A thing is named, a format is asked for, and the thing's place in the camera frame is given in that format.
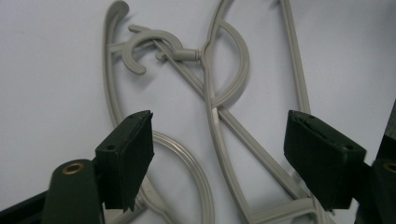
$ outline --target gray plastic hanger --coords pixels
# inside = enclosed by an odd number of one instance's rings
[[[157,54],[158,59],[168,60],[176,70],[191,84],[191,86],[205,99],[206,112],[208,114],[210,131],[212,133],[212,139],[215,145],[216,152],[220,163],[221,170],[226,178],[227,185],[230,192],[233,195],[233,200],[236,203],[238,209],[241,211],[243,219],[247,223],[276,223],[285,219],[290,219],[304,214],[314,215],[317,223],[333,223],[329,219],[327,214],[323,211],[320,204],[315,198],[309,198],[308,195],[299,187],[299,185],[282,169],[282,167],[260,146],[260,144],[248,133],[248,131],[233,117],[233,115],[224,107],[222,104],[230,99],[237,90],[242,86],[246,76],[248,74],[248,49],[243,38],[238,32],[226,21],[222,19],[224,10],[229,1],[220,1],[219,6],[215,12],[212,23],[210,25],[210,31],[208,34],[207,42],[202,49],[202,55],[199,58],[201,65],[204,69],[205,81],[204,84],[195,76],[195,74],[181,61],[184,58],[175,55],[175,49],[184,50],[179,44],[179,41],[175,36],[169,35],[169,33],[155,31],[155,36],[149,31],[148,28],[141,26],[131,25],[129,28],[134,32],[141,32],[140,35],[134,35],[128,41],[128,49],[124,49],[122,59],[128,69],[138,73],[138,75],[144,74],[144,67],[133,60],[132,53],[133,49],[139,44],[144,46],[154,44],[160,53]],[[295,31],[292,22],[290,2],[288,0],[281,1],[281,6],[284,12],[285,21],[288,28],[288,36],[290,41],[290,48],[292,52],[293,71],[295,75],[295,85],[299,99],[300,108],[309,108],[307,101],[306,87],[304,85],[304,74],[302,73],[302,64],[300,54],[298,52],[298,46],[296,46]],[[211,57],[212,57],[212,45],[214,36],[219,27],[224,28],[235,40],[238,45],[241,62],[235,80],[226,91],[216,96],[213,89],[213,83],[211,81]],[[160,39],[165,40],[171,45],[171,49],[165,45]],[[109,45],[110,48],[119,49],[120,45]],[[187,57],[189,60],[197,59],[199,52],[197,50],[187,49],[189,55],[194,57]],[[221,129],[219,127],[219,119],[221,119],[227,127],[244,143],[247,149],[256,157],[256,159],[265,166],[265,168],[274,176],[274,178],[282,185],[282,187],[295,199],[291,203],[280,205],[278,207],[261,211],[253,214],[251,209],[248,207],[248,203],[242,190],[239,187],[239,183],[233,172],[233,167],[228,158],[227,149],[222,138]]]

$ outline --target hanger hook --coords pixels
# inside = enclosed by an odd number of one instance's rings
[[[176,61],[193,61],[197,62],[200,57],[198,49],[183,49],[180,40],[171,33],[159,30],[145,30],[133,35],[125,44],[122,51],[122,61],[131,72],[141,76],[146,73],[146,67],[138,63],[134,57],[134,48],[141,43],[151,40],[161,39],[167,42],[172,48],[172,58]]]

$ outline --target white background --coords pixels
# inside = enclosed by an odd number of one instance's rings
[[[118,41],[135,23],[176,35],[199,49],[217,1],[128,1]],[[102,80],[103,21],[110,1],[0,1],[0,210],[48,188],[51,172],[74,159],[92,159],[111,132]],[[312,114],[368,150],[371,164],[396,97],[396,2],[291,1]],[[290,53],[280,6],[270,0],[235,1],[226,20],[245,38],[250,54],[246,88],[230,111],[290,171],[283,156],[287,112],[297,109]],[[216,223],[239,223],[219,170],[202,100],[156,51],[136,53],[143,77],[117,64],[124,114],[154,113],[165,133],[200,162],[211,185]],[[221,33],[215,50],[215,85],[236,73],[235,43]],[[199,67],[190,63],[197,76]],[[290,198],[224,127],[236,174],[259,211]],[[196,187],[183,163],[155,147],[148,176],[184,223],[200,223]],[[336,210],[336,223],[353,223]],[[135,223],[162,223],[145,212]]]

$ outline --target curved plastic bar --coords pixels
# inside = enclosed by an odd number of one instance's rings
[[[296,89],[298,107],[301,112],[311,114],[309,106],[308,92],[305,85],[303,63],[301,61],[300,49],[298,47],[297,34],[294,27],[293,15],[291,12],[290,0],[280,0],[282,14],[288,33],[290,46],[291,64],[293,67],[294,87]]]
[[[248,46],[244,38],[235,30],[228,22],[224,20],[218,20],[218,25],[221,26],[228,34],[233,38],[239,49],[239,69],[238,75],[233,79],[233,82],[221,92],[218,96],[211,99],[212,107],[218,107],[224,104],[228,99],[231,99],[233,95],[242,87],[248,77],[249,57],[248,57]]]
[[[202,48],[201,65],[204,70],[204,99],[209,129],[212,135],[212,141],[218,156],[221,171],[224,175],[231,195],[233,196],[233,201],[235,202],[238,210],[241,212],[241,218],[243,219],[243,222],[253,223],[250,217],[248,202],[242,192],[241,187],[239,186],[235,172],[233,171],[231,160],[228,156],[227,148],[225,146],[221,128],[219,126],[219,111],[216,107],[212,106],[210,101],[216,96],[212,82],[213,42],[219,29],[217,21],[221,20],[227,4],[228,0],[219,2],[210,24],[206,43]]]
[[[103,46],[103,64],[105,71],[104,82],[107,106],[109,108],[109,114],[114,126],[117,126],[122,121],[123,115],[120,111],[119,99],[115,90],[111,59],[112,53],[115,52],[114,49],[119,49],[120,47],[117,45],[116,47],[113,47],[115,45],[112,44],[112,39],[117,22],[128,13],[128,10],[128,5],[125,2],[117,1],[109,8],[105,19]],[[174,51],[174,53],[176,55],[185,55],[183,50]],[[205,177],[205,173],[196,159],[187,151],[186,148],[164,134],[153,132],[153,140],[172,149],[190,168],[200,194],[203,223],[214,223],[214,206],[211,190]],[[140,190],[136,199],[143,199],[144,202],[138,200],[133,213],[125,213],[124,215],[117,217],[116,220],[125,220],[126,217],[132,219],[143,209],[145,209],[146,205],[154,212],[161,215],[167,223],[180,223],[172,211],[170,211],[170,209],[163,202],[159,194],[155,191],[155,188],[151,185],[148,178],[145,177],[142,186],[143,188]]]
[[[199,51],[196,49],[183,49],[180,41],[171,33],[157,30],[147,30],[139,34],[133,35],[126,42],[122,51],[122,61],[131,72],[141,76],[146,73],[146,67],[139,64],[133,57],[134,49],[141,43],[151,40],[161,39],[169,43],[172,47],[172,57],[178,61],[198,61]]]

